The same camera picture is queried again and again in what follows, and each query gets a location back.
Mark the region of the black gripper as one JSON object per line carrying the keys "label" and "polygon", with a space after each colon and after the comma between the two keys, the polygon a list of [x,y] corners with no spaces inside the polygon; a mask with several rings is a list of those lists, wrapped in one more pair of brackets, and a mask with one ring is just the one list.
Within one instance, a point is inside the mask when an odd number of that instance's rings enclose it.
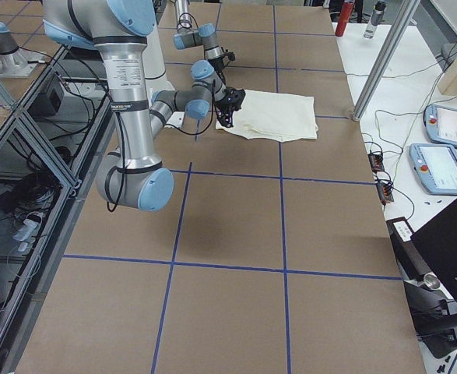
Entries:
{"label": "black gripper", "polygon": [[234,52],[224,48],[211,48],[206,51],[206,60],[214,68],[220,78],[224,78],[224,69],[235,59]]}
{"label": "black gripper", "polygon": [[224,87],[221,90],[220,98],[215,101],[215,108],[218,122],[222,127],[232,128],[234,126],[232,114],[241,109],[245,95],[244,89]]}

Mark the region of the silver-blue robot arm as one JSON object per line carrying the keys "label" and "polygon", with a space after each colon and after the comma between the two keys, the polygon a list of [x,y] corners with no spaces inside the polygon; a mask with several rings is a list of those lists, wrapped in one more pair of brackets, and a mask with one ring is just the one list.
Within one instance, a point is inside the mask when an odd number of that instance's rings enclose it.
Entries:
{"label": "silver-blue robot arm", "polygon": [[224,69],[235,60],[235,54],[223,48],[218,41],[216,28],[212,23],[198,25],[189,11],[190,1],[175,1],[177,33],[174,35],[174,46],[178,50],[202,46],[204,59],[214,68],[225,83]]}
{"label": "silver-blue robot arm", "polygon": [[179,1],[174,44],[180,50],[202,46],[204,57],[191,68],[189,90],[151,90],[148,84],[164,72],[162,65],[146,68],[148,61],[162,56],[151,1],[46,1],[43,10],[45,33],[53,41],[96,50],[103,60],[119,140],[96,177],[107,208],[163,209],[174,190],[174,177],[153,141],[177,112],[225,128],[233,125],[234,112],[245,97],[242,89],[228,86],[223,75],[234,54],[221,48],[211,23],[193,27],[187,2]]}

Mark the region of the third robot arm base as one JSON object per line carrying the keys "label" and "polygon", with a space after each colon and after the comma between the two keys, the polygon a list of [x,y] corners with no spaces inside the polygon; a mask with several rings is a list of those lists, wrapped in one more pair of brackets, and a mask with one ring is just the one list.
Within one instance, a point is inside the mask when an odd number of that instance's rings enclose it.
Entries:
{"label": "third robot arm base", "polygon": [[39,52],[21,49],[9,28],[0,22],[0,77],[27,78],[44,63],[43,57]]}

